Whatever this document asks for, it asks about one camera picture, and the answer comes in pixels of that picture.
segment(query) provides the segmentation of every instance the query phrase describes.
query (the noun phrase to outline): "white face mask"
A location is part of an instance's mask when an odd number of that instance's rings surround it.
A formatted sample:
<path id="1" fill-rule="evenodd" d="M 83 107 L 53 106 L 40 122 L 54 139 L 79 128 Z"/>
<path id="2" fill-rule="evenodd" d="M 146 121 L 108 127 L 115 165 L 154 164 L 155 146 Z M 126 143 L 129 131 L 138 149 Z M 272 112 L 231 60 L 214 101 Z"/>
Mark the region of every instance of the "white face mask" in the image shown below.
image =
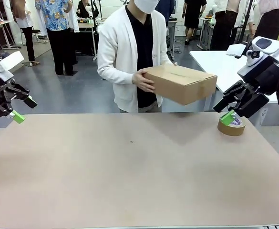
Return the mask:
<path id="1" fill-rule="evenodd" d="M 135 5 L 144 13 L 150 14 L 155 10 L 159 0 L 134 0 Z"/>

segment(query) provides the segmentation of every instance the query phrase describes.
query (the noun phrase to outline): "roll of tape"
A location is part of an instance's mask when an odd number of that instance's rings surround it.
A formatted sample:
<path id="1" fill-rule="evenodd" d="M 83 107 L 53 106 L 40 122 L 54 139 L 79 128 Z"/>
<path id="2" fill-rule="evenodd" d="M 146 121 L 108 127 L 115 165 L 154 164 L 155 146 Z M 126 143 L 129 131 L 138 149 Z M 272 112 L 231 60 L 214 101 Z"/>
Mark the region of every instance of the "roll of tape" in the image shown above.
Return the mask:
<path id="1" fill-rule="evenodd" d="M 245 124 L 241 119 L 236 119 L 230 125 L 224 125 L 221 120 L 219 120 L 217 128 L 225 135 L 240 136 L 244 132 Z"/>

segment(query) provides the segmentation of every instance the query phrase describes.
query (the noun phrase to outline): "brown box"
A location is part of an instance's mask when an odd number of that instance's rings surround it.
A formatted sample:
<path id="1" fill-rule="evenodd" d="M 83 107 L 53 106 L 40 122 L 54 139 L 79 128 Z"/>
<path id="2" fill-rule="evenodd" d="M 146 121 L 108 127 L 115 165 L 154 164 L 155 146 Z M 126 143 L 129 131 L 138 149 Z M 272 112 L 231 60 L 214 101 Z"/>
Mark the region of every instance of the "brown box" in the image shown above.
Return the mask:
<path id="1" fill-rule="evenodd" d="M 146 68 L 145 78 L 154 81 L 155 93 L 187 105 L 210 96 L 217 76 L 182 66 L 165 64 Z"/>

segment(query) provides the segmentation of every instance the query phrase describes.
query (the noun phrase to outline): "tape label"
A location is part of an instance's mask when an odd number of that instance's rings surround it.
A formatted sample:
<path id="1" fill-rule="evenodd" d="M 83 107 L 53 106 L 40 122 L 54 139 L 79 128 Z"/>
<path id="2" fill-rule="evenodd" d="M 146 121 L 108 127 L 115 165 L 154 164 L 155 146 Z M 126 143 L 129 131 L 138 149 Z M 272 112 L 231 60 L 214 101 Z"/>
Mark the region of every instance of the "tape label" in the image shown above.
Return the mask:
<path id="1" fill-rule="evenodd" d="M 235 121 L 233 121 L 233 122 L 230 124 L 230 126 L 239 126 L 239 125 L 242 125 L 242 124 L 243 124 L 242 120 L 236 119 Z"/>

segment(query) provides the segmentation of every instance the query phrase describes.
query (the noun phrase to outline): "hawaiian shirt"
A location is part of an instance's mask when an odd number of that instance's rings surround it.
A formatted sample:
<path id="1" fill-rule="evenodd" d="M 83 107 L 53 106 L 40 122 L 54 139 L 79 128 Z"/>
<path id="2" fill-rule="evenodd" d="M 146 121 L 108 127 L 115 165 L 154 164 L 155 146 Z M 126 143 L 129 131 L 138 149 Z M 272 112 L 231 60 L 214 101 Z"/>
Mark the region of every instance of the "hawaiian shirt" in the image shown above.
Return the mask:
<path id="1" fill-rule="evenodd" d="M 68 0 L 35 0 L 35 7 L 42 10 L 46 28 L 52 31 L 67 29 L 64 5 Z"/>

